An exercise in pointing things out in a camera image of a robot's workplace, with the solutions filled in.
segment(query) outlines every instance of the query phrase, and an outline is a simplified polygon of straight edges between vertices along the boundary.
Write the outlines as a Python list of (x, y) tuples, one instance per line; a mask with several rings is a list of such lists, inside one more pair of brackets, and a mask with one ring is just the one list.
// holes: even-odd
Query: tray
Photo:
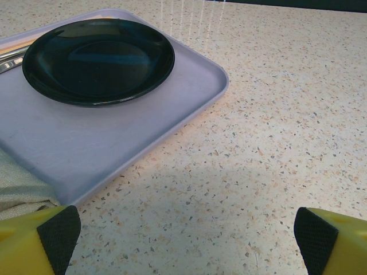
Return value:
[[(2, 39), (0, 49), (99, 16), (152, 27), (125, 10), (103, 9)], [(213, 104), (228, 87), (222, 67), (164, 35), (175, 51), (171, 75), (152, 92), (126, 103), (102, 108), (67, 105), (36, 92), (20, 67), (0, 74), (0, 147), (54, 186), (61, 204), (81, 204)]]

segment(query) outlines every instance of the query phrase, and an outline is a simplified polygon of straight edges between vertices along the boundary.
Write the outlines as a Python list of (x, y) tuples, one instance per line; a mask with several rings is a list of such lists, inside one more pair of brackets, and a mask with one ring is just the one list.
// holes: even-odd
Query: black plate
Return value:
[(92, 19), (58, 27), (24, 55), (23, 73), (44, 96), (100, 106), (142, 96), (166, 80), (174, 50), (160, 32), (121, 19)]

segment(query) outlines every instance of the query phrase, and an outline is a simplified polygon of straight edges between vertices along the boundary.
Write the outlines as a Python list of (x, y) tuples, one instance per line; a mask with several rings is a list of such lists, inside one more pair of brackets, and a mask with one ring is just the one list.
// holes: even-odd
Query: terrazzo countertop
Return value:
[(0, 37), (126, 9), (225, 96), (80, 207), (67, 274), (307, 274), (301, 206), (367, 219), (367, 15), (196, 0), (1, 1)]

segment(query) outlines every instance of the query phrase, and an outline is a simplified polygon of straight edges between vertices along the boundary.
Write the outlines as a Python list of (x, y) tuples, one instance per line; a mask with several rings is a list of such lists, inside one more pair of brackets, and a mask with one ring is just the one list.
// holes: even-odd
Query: dark background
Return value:
[(367, 13), (367, 0), (227, 0), (226, 2)]

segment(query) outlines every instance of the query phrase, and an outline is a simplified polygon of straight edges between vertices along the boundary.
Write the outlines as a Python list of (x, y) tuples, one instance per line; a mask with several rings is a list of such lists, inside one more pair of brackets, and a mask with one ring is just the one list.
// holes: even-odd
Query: table surface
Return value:
[(71, 274), (307, 274), (296, 211), (367, 219), (367, 15), (197, 0), (1, 1), (0, 37), (126, 9), (225, 96), (80, 207)]

